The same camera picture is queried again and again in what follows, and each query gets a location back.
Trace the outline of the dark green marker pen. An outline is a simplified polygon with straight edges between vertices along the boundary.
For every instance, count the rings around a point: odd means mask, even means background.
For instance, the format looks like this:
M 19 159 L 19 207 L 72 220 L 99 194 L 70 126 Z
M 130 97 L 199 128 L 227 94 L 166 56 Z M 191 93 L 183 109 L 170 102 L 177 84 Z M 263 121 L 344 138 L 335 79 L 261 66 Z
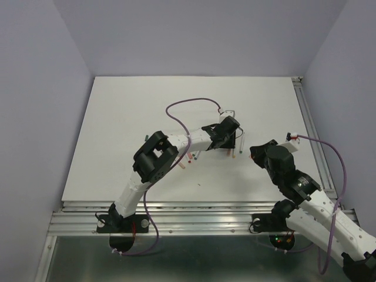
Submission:
M 245 140 L 245 133 L 243 132 L 243 133 L 241 134 L 241 138 L 240 138 L 240 147 L 239 147 L 239 153 L 240 153 L 240 154 L 243 153 L 244 140 Z

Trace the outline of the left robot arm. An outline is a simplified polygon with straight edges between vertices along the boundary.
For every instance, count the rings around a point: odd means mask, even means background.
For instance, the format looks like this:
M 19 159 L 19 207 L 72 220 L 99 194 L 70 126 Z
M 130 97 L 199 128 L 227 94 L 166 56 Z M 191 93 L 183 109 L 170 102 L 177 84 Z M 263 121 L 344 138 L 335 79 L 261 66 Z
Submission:
M 231 140 L 240 124 L 231 116 L 184 135 L 157 131 L 135 153 L 133 172 L 121 196 L 109 208 L 110 224 L 117 231 L 130 227 L 138 202 L 145 191 L 162 180 L 180 158 L 191 152 L 219 149 Z

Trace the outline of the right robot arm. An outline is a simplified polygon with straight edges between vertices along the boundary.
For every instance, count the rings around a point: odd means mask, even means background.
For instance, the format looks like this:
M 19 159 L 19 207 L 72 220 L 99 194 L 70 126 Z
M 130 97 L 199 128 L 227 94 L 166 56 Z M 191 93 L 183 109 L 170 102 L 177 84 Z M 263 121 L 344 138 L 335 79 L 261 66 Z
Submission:
M 325 250 L 351 281 L 375 281 L 375 237 L 354 223 L 320 185 L 298 170 L 298 142 L 275 140 L 250 148 L 250 158 L 265 169 L 285 200 L 274 206 L 268 223 L 297 231 Z

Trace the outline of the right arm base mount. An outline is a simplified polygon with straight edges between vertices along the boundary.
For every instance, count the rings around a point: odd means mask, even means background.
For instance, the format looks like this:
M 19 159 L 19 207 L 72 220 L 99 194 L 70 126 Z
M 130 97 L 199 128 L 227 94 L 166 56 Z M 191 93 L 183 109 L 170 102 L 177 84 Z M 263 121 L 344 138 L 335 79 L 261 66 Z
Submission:
M 268 233 L 270 244 L 280 251 L 292 251 L 295 245 L 295 231 L 287 227 L 285 219 L 272 213 L 252 215 L 249 224 L 251 234 Z

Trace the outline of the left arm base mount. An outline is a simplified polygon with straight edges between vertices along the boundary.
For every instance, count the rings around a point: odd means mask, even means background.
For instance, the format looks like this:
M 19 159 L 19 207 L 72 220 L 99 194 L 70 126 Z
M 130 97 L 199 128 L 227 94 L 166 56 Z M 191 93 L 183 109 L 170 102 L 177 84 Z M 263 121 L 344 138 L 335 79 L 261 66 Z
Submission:
M 109 213 L 97 214 L 96 232 L 109 235 L 109 246 L 114 253 L 131 255 L 129 252 L 136 235 L 149 232 L 150 220 L 145 214 L 134 214 L 126 219 L 112 219 Z

